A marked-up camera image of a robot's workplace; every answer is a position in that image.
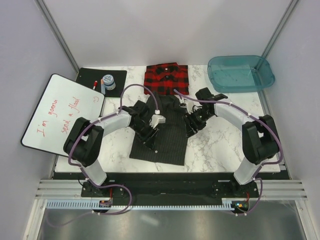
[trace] black mat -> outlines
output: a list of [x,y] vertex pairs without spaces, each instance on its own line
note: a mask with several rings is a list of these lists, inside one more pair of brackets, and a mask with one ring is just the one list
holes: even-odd
[[[154,142],[155,151],[147,148],[135,135],[129,157],[153,163],[184,166],[188,142],[186,125],[183,120],[185,109],[180,107],[177,97],[154,93],[160,114],[165,117],[165,123],[158,125],[159,133]],[[149,113],[143,120],[149,122],[155,113],[155,101],[150,96],[146,104],[149,107]]]
[[115,82],[115,89],[105,90],[106,98],[120,98],[122,91],[124,90],[127,71],[126,70],[99,70],[91,68],[80,68],[76,82],[86,86],[88,88],[93,88],[95,81],[98,82],[95,90],[101,93],[101,79],[104,75],[112,75]]

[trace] white wall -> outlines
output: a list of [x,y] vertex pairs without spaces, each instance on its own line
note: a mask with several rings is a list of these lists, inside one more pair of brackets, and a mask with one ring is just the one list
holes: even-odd
[[302,0],[267,58],[266,91],[294,178],[301,179],[320,226],[320,1]]
[[261,55],[290,0],[44,0],[81,67]]
[[53,73],[75,72],[34,0],[0,1],[0,239],[22,239],[40,178],[53,155],[21,136]]

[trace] small jar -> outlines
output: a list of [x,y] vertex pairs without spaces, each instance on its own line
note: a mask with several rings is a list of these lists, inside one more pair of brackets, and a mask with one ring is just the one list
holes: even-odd
[[102,78],[105,89],[113,90],[116,87],[114,77],[110,74],[103,76]]

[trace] shirt collar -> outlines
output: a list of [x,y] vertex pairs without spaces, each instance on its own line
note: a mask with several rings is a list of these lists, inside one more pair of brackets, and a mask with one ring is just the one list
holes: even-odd
[[158,64],[154,70],[155,77],[158,81],[163,79],[166,75],[175,76],[177,72],[179,72],[180,68],[176,62]]

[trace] black cable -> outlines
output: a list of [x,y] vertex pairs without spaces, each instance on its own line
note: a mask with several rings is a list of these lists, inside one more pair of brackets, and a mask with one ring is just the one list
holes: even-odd
[[78,183],[83,187],[84,185],[80,182],[80,178],[78,177]]

